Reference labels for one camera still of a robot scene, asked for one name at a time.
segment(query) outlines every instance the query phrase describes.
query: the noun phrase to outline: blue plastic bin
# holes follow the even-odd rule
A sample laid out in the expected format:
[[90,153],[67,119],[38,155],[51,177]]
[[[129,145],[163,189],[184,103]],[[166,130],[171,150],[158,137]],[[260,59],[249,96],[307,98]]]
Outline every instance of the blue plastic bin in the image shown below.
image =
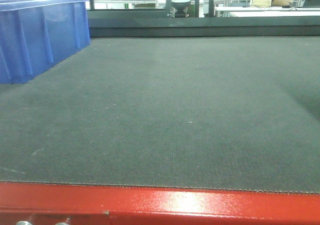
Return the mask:
[[85,1],[0,0],[0,84],[26,83],[88,46]]

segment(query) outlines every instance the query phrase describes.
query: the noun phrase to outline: blue box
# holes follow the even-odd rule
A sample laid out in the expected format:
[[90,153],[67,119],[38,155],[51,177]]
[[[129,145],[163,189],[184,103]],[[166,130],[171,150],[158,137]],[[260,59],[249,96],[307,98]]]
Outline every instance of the blue box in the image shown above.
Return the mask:
[[85,1],[0,0],[0,84],[26,83],[88,46]]

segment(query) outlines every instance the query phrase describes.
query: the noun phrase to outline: red metal frame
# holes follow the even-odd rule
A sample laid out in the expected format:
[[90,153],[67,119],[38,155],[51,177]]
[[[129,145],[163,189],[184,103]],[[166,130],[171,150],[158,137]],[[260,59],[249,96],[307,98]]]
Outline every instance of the red metal frame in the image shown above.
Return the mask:
[[319,225],[320,195],[0,182],[0,224]]

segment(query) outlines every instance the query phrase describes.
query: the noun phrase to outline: metal bolt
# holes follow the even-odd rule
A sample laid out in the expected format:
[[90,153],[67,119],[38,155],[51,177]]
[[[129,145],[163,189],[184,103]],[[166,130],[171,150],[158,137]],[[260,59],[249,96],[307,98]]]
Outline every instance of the metal bolt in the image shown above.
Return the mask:
[[28,221],[18,221],[16,225],[33,225],[33,224]]

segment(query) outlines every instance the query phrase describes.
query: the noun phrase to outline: plastic crate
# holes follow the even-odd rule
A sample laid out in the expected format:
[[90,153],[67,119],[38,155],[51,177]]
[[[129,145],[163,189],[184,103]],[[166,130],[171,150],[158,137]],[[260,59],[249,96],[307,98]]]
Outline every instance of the plastic crate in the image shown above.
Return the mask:
[[0,1],[0,84],[26,83],[88,46],[85,1]]

